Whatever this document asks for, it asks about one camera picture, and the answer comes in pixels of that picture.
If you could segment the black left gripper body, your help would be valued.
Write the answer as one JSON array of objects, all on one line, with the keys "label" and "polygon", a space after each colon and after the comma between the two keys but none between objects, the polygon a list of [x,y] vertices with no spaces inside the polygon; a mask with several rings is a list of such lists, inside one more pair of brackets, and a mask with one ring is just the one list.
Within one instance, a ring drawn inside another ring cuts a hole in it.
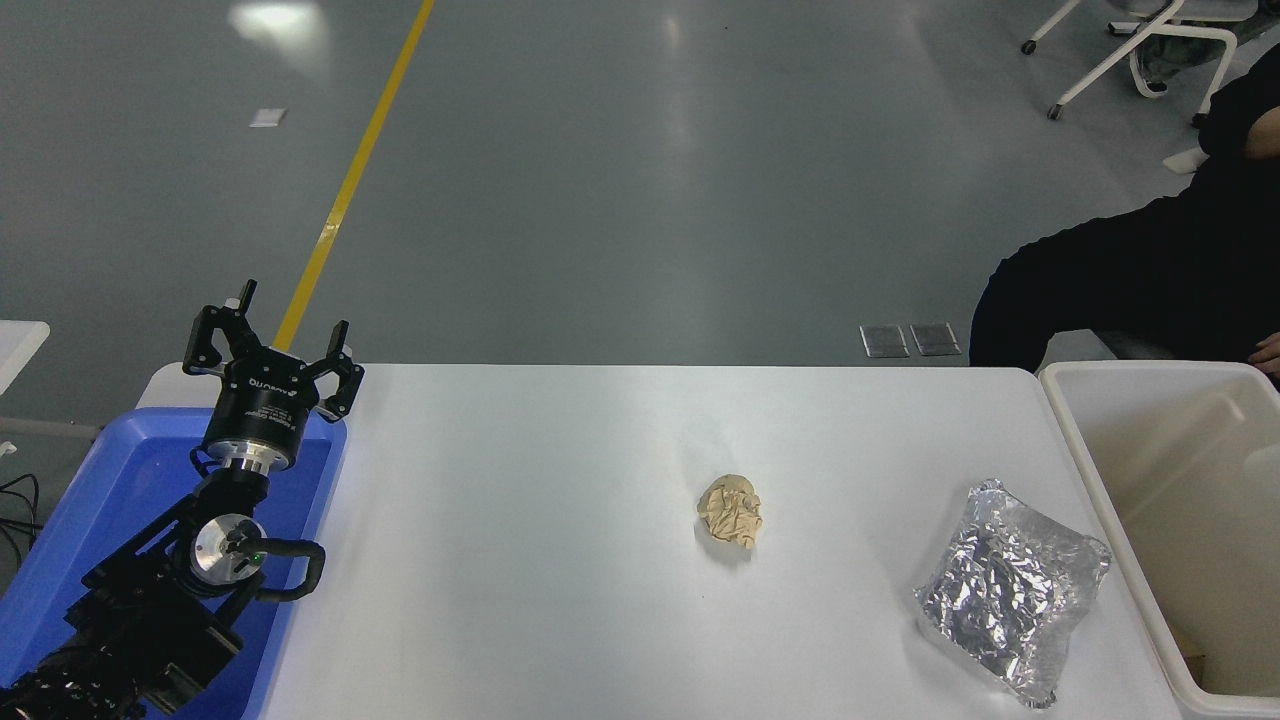
[{"label": "black left gripper body", "polygon": [[317,401],[307,363],[275,350],[234,359],[221,372],[204,451],[218,456],[223,446],[250,442],[294,457]]}]

